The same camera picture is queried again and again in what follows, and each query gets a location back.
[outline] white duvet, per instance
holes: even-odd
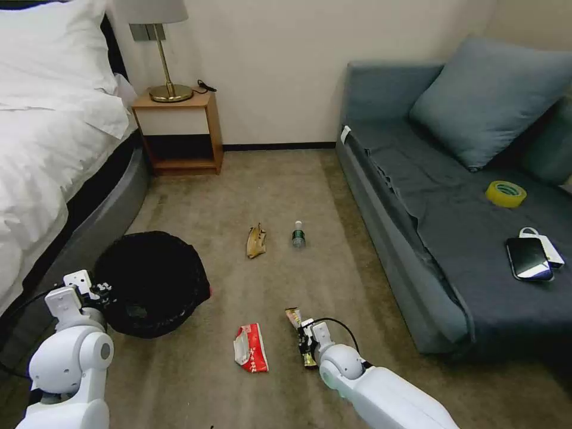
[[[0,314],[62,230],[66,202],[135,128],[120,97],[29,84],[0,88]]]

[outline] red wrapper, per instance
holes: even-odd
[[[248,372],[267,372],[268,361],[259,324],[241,326],[234,340],[234,360]]]

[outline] beige carpet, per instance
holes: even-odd
[[[290,243],[296,219],[303,250]],[[248,229],[259,221],[268,252],[248,260]],[[195,246],[214,296],[162,338],[113,334],[113,429],[365,428],[302,367],[289,306],[344,321],[363,357],[441,401],[463,429],[572,427],[572,398],[540,363],[451,366],[417,353],[332,150],[227,153],[220,176],[156,179],[131,231],[155,229]],[[252,322],[262,329],[266,374],[233,360],[234,335]],[[26,401],[24,385],[14,385],[3,427]]]

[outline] tape roll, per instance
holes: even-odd
[[[510,182],[494,181],[489,185],[485,195],[489,201],[497,206],[514,209],[524,201],[526,191]]]

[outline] wall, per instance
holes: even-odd
[[[446,58],[496,0],[186,2],[189,20],[166,26],[173,81],[218,88],[224,143],[266,144],[334,141],[349,60]],[[110,18],[135,88],[162,84],[154,42],[134,42],[113,3]]]
[[[531,48],[572,51],[572,1],[498,0],[485,34]]]

